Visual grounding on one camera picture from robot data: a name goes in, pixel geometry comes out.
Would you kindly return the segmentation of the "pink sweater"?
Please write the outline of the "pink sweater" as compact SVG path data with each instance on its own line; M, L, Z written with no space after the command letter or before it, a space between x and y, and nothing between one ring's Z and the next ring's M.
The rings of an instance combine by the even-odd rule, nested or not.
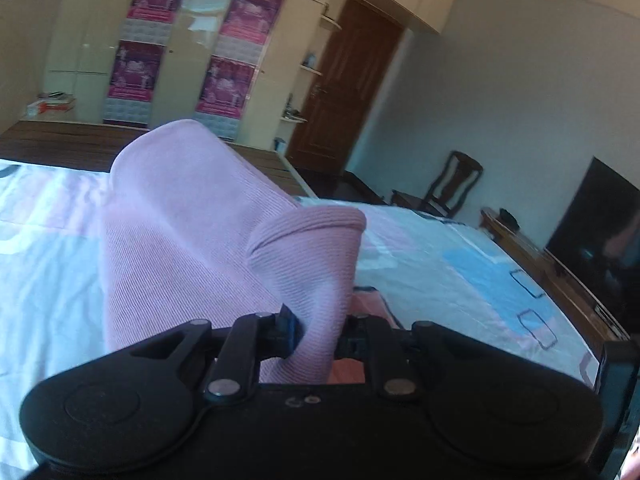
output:
M171 130L213 134L191 119L148 133ZM107 348L194 318L221 328L285 306L304 334L262 378L322 384L352 303L366 225L356 208L301 205L234 151L189 166L111 169L100 231Z

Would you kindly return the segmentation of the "patterned bed sheet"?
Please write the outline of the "patterned bed sheet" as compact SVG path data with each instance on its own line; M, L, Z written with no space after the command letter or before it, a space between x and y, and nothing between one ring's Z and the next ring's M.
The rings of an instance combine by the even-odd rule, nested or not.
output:
M104 172L2 162L1 474L35 460L18 412L56 373L105 351L99 280ZM549 296L479 230L363 207L356 286L376 290L396 322L432 321L587 385L599 361Z

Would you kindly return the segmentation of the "black television screen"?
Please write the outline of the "black television screen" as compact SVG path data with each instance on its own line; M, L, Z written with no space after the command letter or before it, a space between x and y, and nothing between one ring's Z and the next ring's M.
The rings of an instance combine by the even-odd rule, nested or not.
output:
M639 189L594 158L547 249L627 333L639 331Z

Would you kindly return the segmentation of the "dark wooden chair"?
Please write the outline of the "dark wooden chair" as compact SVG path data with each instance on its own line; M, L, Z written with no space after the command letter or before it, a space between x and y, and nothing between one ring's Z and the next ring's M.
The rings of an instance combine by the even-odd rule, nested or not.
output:
M483 174L484 167L477 160L460 151L452 151L444 169L424 196L393 190L390 203L435 217L453 219Z

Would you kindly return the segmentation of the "lower right pink poster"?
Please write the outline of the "lower right pink poster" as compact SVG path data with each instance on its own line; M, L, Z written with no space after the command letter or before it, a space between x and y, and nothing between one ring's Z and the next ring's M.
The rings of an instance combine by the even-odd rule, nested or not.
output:
M207 66L193 118L209 128L215 136L234 141L238 136L254 76L253 65L213 55Z

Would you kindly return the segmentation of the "pink poster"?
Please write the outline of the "pink poster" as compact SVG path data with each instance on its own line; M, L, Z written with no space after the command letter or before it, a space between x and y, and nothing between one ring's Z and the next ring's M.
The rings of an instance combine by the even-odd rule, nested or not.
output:
M103 104L104 124L146 127L165 48L120 40Z
M213 56L257 66L284 0L231 0Z
M215 136L234 141L238 136L254 76L253 65L213 55L207 66L193 118L209 128Z
M165 47L182 0L131 0L120 40Z

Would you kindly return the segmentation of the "corner shelf unit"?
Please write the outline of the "corner shelf unit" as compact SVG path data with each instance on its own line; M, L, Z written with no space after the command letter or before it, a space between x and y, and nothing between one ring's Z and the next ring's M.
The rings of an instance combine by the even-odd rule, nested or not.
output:
M326 45L334 32L338 32L342 26L337 23L330 14L330 6L326 4L319 18L318 26L312 36L302 62L299 64L294 86L288 94L280 125L277 128L273 141L274 150L284 156L288 150L288 142L291 141L295 129L303 125L307 119L303 113L305 103L311 94L311 89L322 77L320 70L321 59Z

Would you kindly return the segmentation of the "lower left pink poster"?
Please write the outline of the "lower left pink poster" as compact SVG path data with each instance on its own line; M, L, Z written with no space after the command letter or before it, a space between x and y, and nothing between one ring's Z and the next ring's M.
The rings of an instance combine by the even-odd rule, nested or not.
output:
M103 104L104 124L146 127L165 48L120 40Z

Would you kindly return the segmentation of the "dark brown wooden door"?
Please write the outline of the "dark brown wooden door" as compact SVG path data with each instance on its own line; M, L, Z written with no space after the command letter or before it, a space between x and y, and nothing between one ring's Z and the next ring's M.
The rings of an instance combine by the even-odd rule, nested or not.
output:
M362 0L346 0L337 23L286 151L295 168L330 176L345 169L404 31Z

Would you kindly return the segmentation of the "cream wardrobe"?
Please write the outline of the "cream wardrobe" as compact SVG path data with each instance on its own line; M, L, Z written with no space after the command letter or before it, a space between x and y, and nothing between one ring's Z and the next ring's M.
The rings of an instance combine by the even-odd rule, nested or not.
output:
M284 0L276 28L267 36L258 64L266 70L250 92L250 111L239 128L242 143L265 148L276 134L279 107L300 73L300 62L320 25L322 8L333 0ZM76 99L80 122L100 122L117 44L126 36L131 0L62 0L49 47L43 88ZM148 44L165 49L146 125L189 117L205 65L218 44L231 0L182 0L174 21L157 27Z

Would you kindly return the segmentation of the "orange white box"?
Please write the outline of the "orange white box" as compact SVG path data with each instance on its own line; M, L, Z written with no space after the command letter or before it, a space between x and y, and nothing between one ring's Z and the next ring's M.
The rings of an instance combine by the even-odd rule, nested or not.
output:
M69 93L43 92L26 107L27 117L36 117L47 112L68 112L75 107L76 99Z

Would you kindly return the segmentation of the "upper right pink poster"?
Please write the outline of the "upper right pink poster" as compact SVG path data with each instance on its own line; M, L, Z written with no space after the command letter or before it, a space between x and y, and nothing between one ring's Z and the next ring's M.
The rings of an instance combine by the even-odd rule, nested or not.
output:
M213 56L257 66L284 0L231 0Z

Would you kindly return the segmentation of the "upper left pink poster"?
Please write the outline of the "upper left pink poster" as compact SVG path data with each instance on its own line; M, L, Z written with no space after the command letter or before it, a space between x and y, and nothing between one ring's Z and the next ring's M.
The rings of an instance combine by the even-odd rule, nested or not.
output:
M182 0L131 0L120 40L165 47Z

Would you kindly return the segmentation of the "dark wooden bed frame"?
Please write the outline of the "dark wooden bed frame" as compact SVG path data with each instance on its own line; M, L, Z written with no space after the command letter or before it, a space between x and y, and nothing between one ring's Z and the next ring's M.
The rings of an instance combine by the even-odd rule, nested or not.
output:
M285 158L275 151L218 141L193 131L146 133L143 129L20 120L1 133L1 157L14 162L107 172L129 162L166 162L189 166L217 152L235 154L291 196L314 192Z

